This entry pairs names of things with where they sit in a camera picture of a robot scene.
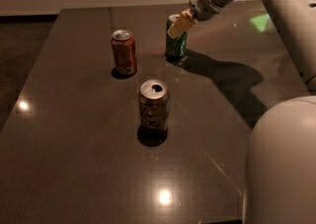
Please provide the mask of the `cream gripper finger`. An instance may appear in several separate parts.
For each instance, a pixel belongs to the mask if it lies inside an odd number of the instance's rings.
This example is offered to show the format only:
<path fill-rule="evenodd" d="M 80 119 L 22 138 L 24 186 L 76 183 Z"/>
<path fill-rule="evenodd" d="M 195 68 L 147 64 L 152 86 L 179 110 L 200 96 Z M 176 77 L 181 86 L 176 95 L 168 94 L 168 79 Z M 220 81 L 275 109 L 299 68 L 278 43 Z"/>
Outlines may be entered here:
<path fill-rule="evenodd" d="M 195 23 L 196 12 L 191 9 L 187 9 L 179 15 L 176 21 L 168 29 L 167 34 L 170 38 L 178 37 L 193 27 Z"/>

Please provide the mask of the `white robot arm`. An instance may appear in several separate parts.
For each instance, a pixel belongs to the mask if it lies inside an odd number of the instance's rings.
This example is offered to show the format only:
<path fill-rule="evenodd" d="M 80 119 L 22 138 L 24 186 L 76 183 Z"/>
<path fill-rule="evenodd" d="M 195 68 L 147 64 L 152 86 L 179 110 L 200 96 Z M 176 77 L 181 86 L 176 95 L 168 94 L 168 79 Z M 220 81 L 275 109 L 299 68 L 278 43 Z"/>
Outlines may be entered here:
<path fill-rule="evenodd" d="M 234 0 L 190 0 L 169 28 L 177 37 L 218 15 Z M 315 0 L 261 0 L 286 55 L 277 76 L 295 98 L 270 108 L 256 123 L 245 162 L 243 224 L 316 224 Z"/>

